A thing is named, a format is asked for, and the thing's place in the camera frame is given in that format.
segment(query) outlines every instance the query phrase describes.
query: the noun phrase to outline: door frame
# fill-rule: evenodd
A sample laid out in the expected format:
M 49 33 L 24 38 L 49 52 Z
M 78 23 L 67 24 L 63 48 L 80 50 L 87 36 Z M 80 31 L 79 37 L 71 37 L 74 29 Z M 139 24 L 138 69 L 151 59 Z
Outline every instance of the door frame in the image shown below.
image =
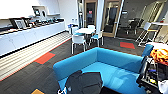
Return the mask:
M 94 25 L 96 26 L 96 20 L 97 20 L 97 2 L 98 0 L 84 0 L 84 27 L 86 26 L 86 3 L 95 3 L 95 20 Z
M 115 38 L 124 0 L 104 0 L 103 19 L 102 19 L 101 30 L 104 29 L 105 12 L 106 12 L 105 7 L 107 6 L 107 2 L 109 2 L 109 1 L 119 2 L 119 5 L 118 5 L 117 14 L 116 14 L 116 18 L 115 18 L 115 22 L 114 22 L 114 26 L 113 26 L 113 30 L 112 30 L 113 33 L 103 32 L 103 36 L 114 37 Z

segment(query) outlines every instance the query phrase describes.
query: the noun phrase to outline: glass door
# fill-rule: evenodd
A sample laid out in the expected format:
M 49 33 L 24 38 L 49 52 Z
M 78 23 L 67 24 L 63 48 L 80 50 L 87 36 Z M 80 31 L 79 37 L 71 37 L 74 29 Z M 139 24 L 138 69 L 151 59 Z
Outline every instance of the glass door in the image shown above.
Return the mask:
M 121 0 L 105 0 L 101 29 L 103 36 L 115 37 L 118 27 Z
M 84 27 L 96 26 L 97 0 L 85 0 Z

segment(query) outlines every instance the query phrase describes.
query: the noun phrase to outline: black bag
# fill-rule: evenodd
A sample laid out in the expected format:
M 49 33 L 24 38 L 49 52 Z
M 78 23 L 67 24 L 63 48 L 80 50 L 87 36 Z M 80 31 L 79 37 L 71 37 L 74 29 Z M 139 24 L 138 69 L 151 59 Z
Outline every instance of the black bag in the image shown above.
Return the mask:
M 99 94 L 102 84 L 100 72 L 82 74 L 79 70 L 68 77 L 65 87 L 67 94 Z

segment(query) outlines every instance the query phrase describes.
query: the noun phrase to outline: countertop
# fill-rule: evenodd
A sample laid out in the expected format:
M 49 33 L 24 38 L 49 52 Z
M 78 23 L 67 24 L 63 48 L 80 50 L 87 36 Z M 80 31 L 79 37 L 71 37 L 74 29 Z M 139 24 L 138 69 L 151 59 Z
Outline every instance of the countertop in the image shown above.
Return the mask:
M 23 29 L 11 29 L 11 30 L 8 30 L 8 31 L 0 31 L 0 35 L 9 34 L 9 33 L 18 32 L 18 31 L 23 31 L 23 30 L 32 29 L 32 28 L 37 28 L 37 27 L 46 26 L 46 25 L 51 25 L 51 24 L 55 24 L 55 23 L 59 23 L 59 22 L 45 23 L 45 24 L 41 24 L 41 25 L 35 25 L 33 27 L 26 27 L 26 28 L 23 28 Z

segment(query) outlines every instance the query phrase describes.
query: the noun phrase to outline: blue couch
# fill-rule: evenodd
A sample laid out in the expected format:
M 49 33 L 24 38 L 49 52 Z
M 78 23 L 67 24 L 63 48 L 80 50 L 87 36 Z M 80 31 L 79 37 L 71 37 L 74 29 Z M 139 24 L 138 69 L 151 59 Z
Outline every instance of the blue couch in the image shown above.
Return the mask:
M 61 90 L 69 75 L 82 70 L 100 72 L 103 86 L 119 93 L 146 94 L 136 83 L 142 59 L 141 56 L 96 47 L 55 63 L 53 69 Z

